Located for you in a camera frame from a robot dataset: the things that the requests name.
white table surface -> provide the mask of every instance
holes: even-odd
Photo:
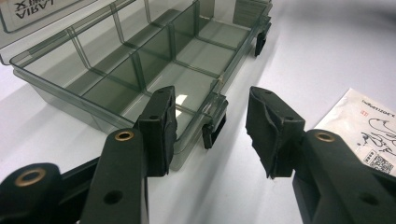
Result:
[[[353,88],[396,111],[396,3],[276,0],[262,55],[226,92],[228,121],[181,170],[148,181],[151,223],[301,223],[291,178],[265,178],[245,129],[248,89],[274,91],[310,130]],[[66,172],[100,155],[106,135],[46,104],[0,65],[0,180],[34,162]]]

paper packaging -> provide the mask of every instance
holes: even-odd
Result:
[[[365,165],[396,176],[396,113],[349,89],[315,127],[340,135]]]

clamp jaw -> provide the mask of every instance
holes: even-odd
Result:
[[[343,139],[304,131],[271,91],[252,87],[247,133],[271,178],[290,177],[304,223],[394,223],[396,178],[363,165]]]

transparent tackle box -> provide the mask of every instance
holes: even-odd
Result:
[[[153,92],[175,86],[171,168],[177,170],[203,132],[210,136],[224,121],[228,103],[220,91],[253,39],[268,32],[271,6],[270,0],[0,1],[0,56],[46,102],[105,133],[132,127]]]

box lid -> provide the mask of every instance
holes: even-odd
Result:
[[[0,62],[9,60],[112,2],[125,0],[0,0]]]

